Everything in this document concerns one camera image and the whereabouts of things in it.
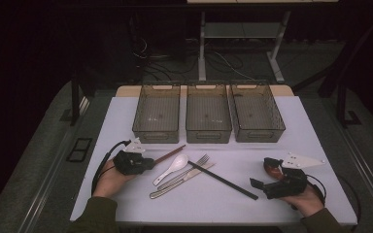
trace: transparent plastic bin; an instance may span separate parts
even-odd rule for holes
[[[186,141],[227,144],[232,131],[225,82],[187,84]]]
[[[267,81],[231,81],[229,106],[239,143],[276,143],[286,130]]]
[[[181,83],[143,83],[132,125],[143,144],[177,144]]]

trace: white table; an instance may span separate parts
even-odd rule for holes
[[[149,144],[144,157],[161,155],[186,145],[182,153],[196,161],[207,153],[216,165],[210,170],[217,175],[259,196],[253,200],[214,178],[200,174],[170,192],[150,199],[156,190],[153,180],[165,171],[173,157],[159,163],[128,183],[115,197],[118,202],[117,222],[130,225],[288,225],[299,222],[301,215],[280,200],[268,200],[261,190],[250,185],[250,178],[272,183],[263,168],[264,157],[284,158],[288,152],[323,159],[325,165],[303,171],[324,183],[327,190],[326,206],[341,224],[356,224],[356,215],[334,171],[326,159],[322,146],[298,97],[275,97],[287,130],[276,144],[239,144],[232,132],[228,144],[196,145],[186,141],[186,98],[181,97],[180,142]],[[79,217],[90,197],[93,175],[99,163],[117,142],[133,139],[132,122],[138,103],[137,97],[115,97],[111,101],[98,141],[89,162],[71,220]]]

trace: metal fork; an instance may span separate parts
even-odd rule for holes
[[[205,154],[204,156],[202,156],[198,161],[196,161],[196,164],[199,165],[199,166],[202,166],[204,165],[208,160],[210,159],[210,156],[208,156],[207,154]],[[162,185],[160,185],[157,189],[158,190],[161,190],[167,186],[170,186],[171,184],[177,182],[179,179],[183,178],[184,176],[187,175],[188,172],[192,171],[194,168],[190,168],[184,172],[182,172],[180,175],[176,176],[175,178],[169,180],[168,182],[166,183],[163,183]]]

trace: black stick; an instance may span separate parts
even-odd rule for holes
[[[247,195],[248,197],[253,198],[254,200],[258,199],[258,196],[256,196],[255,194],[252,194],[252,193],[248,192],[248,191],[245,190],[244,188],[242,188],[242,187],[240,187],[240,186],[238,186],[238,185],[236,185],[236,184],[234,184],[234,183],[231,183],[231,182],[227,181],[226,179],[224,179],[224,178],[222,178],[222,177],[220,177],[220,176],[218,176],[218,175],[216,175],[216,174],[214,174],[214,173],[208,171],[207,169],[202,168],[202,167],[196,165],[195,163],[193,163],[193,162],[191,162],[191,161],[188,161],[187,163],[189,163],[190,165],[192,165],[193,168],[196,168],[196,169],[198,169],[199,171],[201,171],[201,172],[203,172],[203,173],[206,173],[206,174],[210,175],[211,177],[217,179],[218,181],[220,181],[220,182],[222,182],[222,183],[225,183],[226,185],[228,185],[228,186],[234,188],[235,190],[238,190],[238,191],[241,192],[242,194],[245,194],[245,195]]]

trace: dark background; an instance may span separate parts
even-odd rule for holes
[[[364,44],[356,46],[373,25],[373,1],[344,0],[326,11],[293,11],[285,38],[288,42],[344,41],[349,46],[338,60],[341,64],[358,50],[342,76],[337,70],[330,76],[335,83],[347,81],[373,113],[373,31]],[[51,100],[75,71],[86,95],[97,88],[116,88],[139,80],[136,65],[142,64],[132,55],[136,44],[127,27],[130,16],[93,14],[62,20],[51,1],[0,1],[0,192]],[[199,22],[197,17],[197,13],[142,14],[138,25],[143,30],[137,33],[182,58],[179,48],[184,37],[196,36],[197,24],[192,22]],[[221,17],[233,20],[227,13]],[[116,78],[122,74],[128,80]]]

